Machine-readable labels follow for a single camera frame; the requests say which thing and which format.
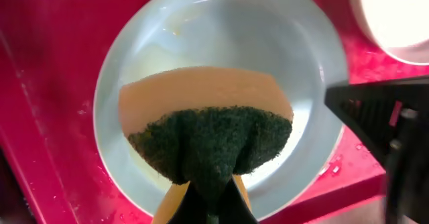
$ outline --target white bowl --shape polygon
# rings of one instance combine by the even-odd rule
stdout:
[[[429,64],[429,0],[351,0],[367,35],[396,60]]]
[[[94,125],[112,180],[148,215],[170,183],[124,138],[119,89],[151,74],[199,65],[272,74],[288,96],[295,116],[286,147],[243,177],[258,219],[280,211],[318,176],[343,126],[324,105],[326,88],[348,80],[331,22],[311,0],[152,0],[133,16],[99,75]]]

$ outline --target sponge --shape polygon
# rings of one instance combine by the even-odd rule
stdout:
[[[192,181],[213,214],[232,175],[275,158],[292,131],[292,110],[273,78],[248,70],[157,74],[121,90],[119,109],[139,155],[174,184]]]

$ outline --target red surface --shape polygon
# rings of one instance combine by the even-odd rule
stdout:
[[[149,223],[97,154],[97,74],[115,36],[149,0],[0,0],[2,147],[40,223]],[[351,82],[429,74],[359,32],[347,0],[315,0],[341,35]],[[383,170],[346,129],[326,172],[263,223],[303,223],[382,194]]]

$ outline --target pink tray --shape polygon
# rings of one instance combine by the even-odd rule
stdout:
[[[1,147],[39,223],[149,223],[111,182],[93,135],[97,74],[149,0],[0,0]],[[429,74],[387,57],[348,0],[315,0],[341,35],[351,83]],[[346,129],[326,171],[263,223],[304,223],[383,194],[384,171]]]

